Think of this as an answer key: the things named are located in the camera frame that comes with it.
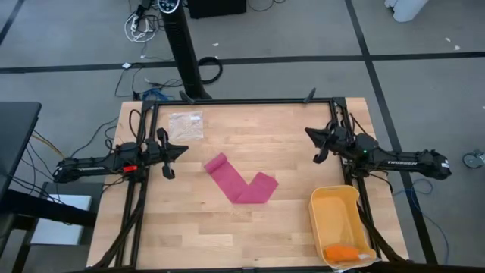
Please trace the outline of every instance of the pink towel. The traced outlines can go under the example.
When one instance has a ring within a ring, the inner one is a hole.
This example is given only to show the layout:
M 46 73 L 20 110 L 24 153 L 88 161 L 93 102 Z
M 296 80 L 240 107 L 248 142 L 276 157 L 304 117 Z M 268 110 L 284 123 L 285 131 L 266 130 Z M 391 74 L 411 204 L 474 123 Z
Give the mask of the pink towel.
M 266 203 L 278 186 L 272 177 L 258 172 L 250 185 L 246 184 L 237 170 L 220 153 L 204 166 L 226 197 L 236 204 Z

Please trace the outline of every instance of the red button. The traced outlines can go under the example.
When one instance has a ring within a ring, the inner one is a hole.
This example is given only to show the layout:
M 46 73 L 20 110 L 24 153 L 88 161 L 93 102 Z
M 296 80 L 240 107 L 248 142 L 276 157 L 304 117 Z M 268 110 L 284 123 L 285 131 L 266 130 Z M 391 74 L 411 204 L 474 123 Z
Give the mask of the red button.
M 138 166 L 135 166 L 135 165 L 123 167 L 124 172 L 131 172 L 136 170 L 138 170 Z

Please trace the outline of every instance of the wooden table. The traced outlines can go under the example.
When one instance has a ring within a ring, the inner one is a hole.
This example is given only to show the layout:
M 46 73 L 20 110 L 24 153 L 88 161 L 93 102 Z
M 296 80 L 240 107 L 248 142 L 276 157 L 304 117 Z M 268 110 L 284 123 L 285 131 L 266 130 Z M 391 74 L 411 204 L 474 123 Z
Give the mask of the wooden table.
M 349 112 L 375 137 L 365 99 L 346 101 Z M 118 144 L 135 140 L 128 127 L 131 109 L 141 109 L 141 102 L 122 105 Z M 317 150 L 303 129 L 324 127 L 330 120 L 329 105 L 161 106 L 157 127 L 168 130 L 169 114 L 187 111 L 203 112 L 204 138 L 171 140 L 189 146 L 173 164 L 174 180 L 161 175 L 161 165 L 151 167 L 137 268 L 324 265 L 315 251 L 308 201 L 315 188 L 344 184 L 343 174 L 336 156 L 329 155 L 320 165 L 312 161 Z M 135 127 L 137 118 L 133 116 Z M 203 168 L 219 152 L 248 182 L 259 171 L 275 177 L 280 185 L 271 200 L 264 205 L 231 204 Z M 116 179 L 108 177 L 106 183 Z M 407 258 L 389 187 L 373 177 L 365 183 L 376 228 Z M 126 194 L 127 183 L 105 192 L 88 265 L 96 263 L 117 236 Z M 130 246 L 128 238 L 126 264 Z

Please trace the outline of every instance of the clear plastic bag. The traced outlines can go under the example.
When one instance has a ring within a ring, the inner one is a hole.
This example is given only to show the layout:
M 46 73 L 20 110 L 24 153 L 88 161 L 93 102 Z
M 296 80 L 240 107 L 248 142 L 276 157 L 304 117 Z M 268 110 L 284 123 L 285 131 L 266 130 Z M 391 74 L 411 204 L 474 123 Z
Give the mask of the clear plastic bag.
M 202 111 L 173 113 L 169 117 L 170 140 L 200 140 L 204 138 Z

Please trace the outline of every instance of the orange bin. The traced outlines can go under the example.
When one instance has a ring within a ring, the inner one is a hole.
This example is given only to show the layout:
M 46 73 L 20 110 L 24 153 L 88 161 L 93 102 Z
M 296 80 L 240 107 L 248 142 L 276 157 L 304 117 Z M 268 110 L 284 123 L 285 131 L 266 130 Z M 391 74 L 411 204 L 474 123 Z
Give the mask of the orange bin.
M 321 187 L 310 198 L 310 219 L 318 255 L 331 267 L 350 269 L 375 262 L 376 252 L 365 237 L 357 210 L 358 191 L 351 186 Z M 326 259 L 328 246 L 342 244 L 356 247 L 364 259 L 352 262 L 332 262 Z

